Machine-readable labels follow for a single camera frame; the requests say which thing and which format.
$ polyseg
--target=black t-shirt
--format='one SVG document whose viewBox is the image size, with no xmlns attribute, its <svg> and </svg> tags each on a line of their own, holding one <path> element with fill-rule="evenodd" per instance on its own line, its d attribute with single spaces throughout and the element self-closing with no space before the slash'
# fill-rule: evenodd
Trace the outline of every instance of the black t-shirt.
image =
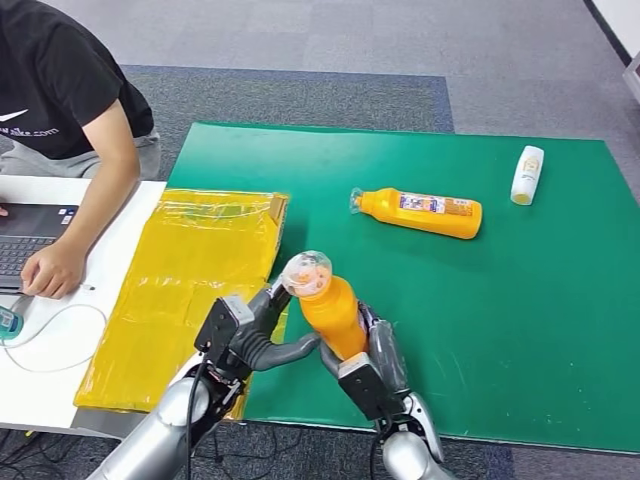
<svg viewBox="0 0 640 480">
<path fill-rule="evenodd" d="M 0 134 L 74 157 L 92 150 L 82 127 L 116 99 L 134 137 L 153 129 L 146 100 L 91 32 L 35 0 L 0 0 Z"/>
</svg>

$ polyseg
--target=person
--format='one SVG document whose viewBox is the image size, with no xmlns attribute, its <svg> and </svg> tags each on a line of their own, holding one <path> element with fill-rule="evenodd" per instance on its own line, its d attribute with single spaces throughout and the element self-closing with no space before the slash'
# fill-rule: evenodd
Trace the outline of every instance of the person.
<svg viewBox="0 0 640 480">
<path fill-rule="evenodd" d="M 109 50 L 53 7 L 0 0 L 0 62 L 0 134 L 14 146 L 0 174 L 92 179 L 63 235 L 21 272 L 25 294 L 61 298 L 139 179 L 157 175 L 159 137 Z"/>
</svg>

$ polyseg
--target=hand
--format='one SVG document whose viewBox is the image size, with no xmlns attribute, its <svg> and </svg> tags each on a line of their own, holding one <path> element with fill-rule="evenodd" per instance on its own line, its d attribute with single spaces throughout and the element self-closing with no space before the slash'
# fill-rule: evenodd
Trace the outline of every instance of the hand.
<svg viewBox="0 0 640 480">
<path fill-rule="evenodd" d="M 60 299 L 77 287 L 85 272 L 86 252 L 63 240 L 32 255 L 23 268 L 23 292 Z"/>
</svg>

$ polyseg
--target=gray pants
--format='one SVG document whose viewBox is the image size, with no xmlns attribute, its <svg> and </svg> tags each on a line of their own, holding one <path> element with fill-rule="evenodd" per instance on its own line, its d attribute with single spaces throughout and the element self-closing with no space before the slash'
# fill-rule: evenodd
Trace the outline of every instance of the gray pants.
<svg viewBox="0 0 640 480">
<path fill-rule="evenodd" d="M 155 180 L 160 169 L 160 136 L 155 129 L 134 138 L 140 163 L 140 180 Z M 51 160 L 35 150 L 14 142 L 14 149 L 0 156 L 0 174 L 34 177 L 93 178 L 100 166 L 96 152 Z"/>
</svg>

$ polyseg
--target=laptop keyboard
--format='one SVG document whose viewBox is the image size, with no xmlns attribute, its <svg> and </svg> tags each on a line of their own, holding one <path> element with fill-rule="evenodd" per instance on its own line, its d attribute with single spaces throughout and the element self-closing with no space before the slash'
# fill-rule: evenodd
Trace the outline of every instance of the laptop keyboard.
<svg viewBox="0 0 640 480">
<path fill-rule="evenodd" d="M 0 275 L 20 275 L 27 258 L 55 240 L 44 237 L 0 236 Z"/>
</svg>

